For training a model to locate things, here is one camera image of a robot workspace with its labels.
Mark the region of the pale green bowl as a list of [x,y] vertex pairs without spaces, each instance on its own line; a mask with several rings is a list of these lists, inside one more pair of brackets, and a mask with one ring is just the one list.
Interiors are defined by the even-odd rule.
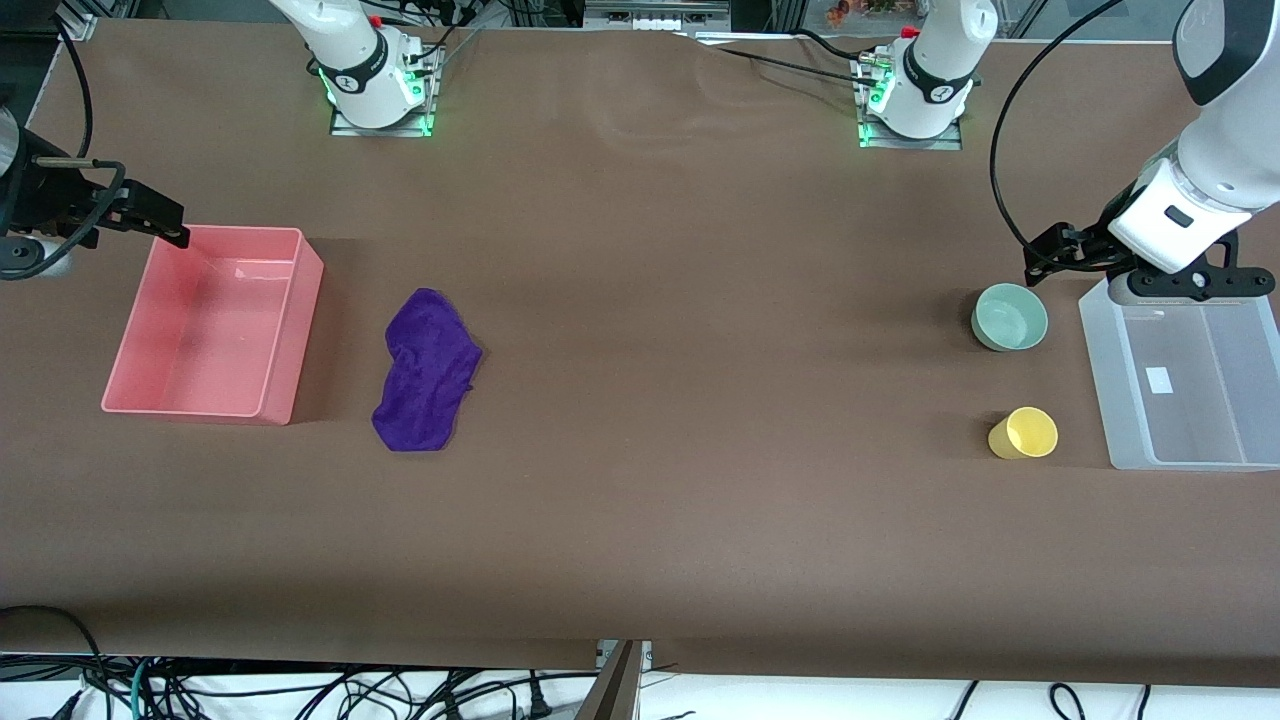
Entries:
[[979,293],[970,325],[975,338],[987,348],[1015,352],[1036,347],[1047,336],[1050,316],[1030,290],[998,283]]

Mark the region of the yellow plastic cup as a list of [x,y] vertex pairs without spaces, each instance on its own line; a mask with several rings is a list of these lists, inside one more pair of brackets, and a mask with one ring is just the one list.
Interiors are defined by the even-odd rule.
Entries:
[[1038,407],[1012,410],[988,433],[989,450],[1006,460],[1046,457],[1057,445],[1055,420]]

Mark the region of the purple cloth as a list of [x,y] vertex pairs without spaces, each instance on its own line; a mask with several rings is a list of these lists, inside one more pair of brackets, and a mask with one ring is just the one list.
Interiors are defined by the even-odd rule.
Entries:
[[413,291],[385,329],[390,368],[371,423],[388,450],[435,452],[454,432],[483,350],[440,292]]

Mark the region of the pink plastic bin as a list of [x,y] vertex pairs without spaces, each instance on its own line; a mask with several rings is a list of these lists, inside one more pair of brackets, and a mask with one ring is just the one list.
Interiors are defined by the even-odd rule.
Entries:
[[155,240],[101,409],[287,425],[324,268],[296,228],[192,225],[186,249]]

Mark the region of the translucent white plastic bin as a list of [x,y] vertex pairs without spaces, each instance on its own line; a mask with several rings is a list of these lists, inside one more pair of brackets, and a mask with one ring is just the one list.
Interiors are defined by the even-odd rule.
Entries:
[[1120,305],[1101,281],[1078,307],[1115,468],[1280,471],[1280,328],[1267,299]]

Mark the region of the orange background object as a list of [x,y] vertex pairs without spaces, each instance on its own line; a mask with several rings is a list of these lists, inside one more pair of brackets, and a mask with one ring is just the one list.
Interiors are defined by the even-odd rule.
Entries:
[[879,19],[899,10],[899,0],[829,0],[824,10],[826,23],[837,29],[847,23]]

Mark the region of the white power strip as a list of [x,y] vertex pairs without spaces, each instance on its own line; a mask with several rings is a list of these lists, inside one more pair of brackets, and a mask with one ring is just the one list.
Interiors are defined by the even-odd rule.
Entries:
[[585,29],[731,32],[730,0],[582,0]]

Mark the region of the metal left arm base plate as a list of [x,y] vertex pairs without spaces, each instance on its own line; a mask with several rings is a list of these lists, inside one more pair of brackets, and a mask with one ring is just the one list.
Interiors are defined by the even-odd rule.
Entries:
[[959,118],[972,79],[959,86],[916,79],[902,59],[906,45],[879,45],[849,63],[858,79],[859,143],[864,149],[961,149]]

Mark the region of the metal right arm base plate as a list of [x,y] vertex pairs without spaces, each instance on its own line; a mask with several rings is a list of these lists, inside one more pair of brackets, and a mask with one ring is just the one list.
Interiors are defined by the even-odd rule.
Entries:
[[442,79],[440,49],[424,49],[419,38],[394,41],[387,64],[355,94],[349,78],[323,76],[332,105],[330,135],[349,137],[425,138],[433,135]]

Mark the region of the table support post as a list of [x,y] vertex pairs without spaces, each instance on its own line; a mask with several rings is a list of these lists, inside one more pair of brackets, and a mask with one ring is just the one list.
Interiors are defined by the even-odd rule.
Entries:
[[650,643],[612,641],[603,657],[605,664],[573,720],[636,720],[640,680],[652,665]]

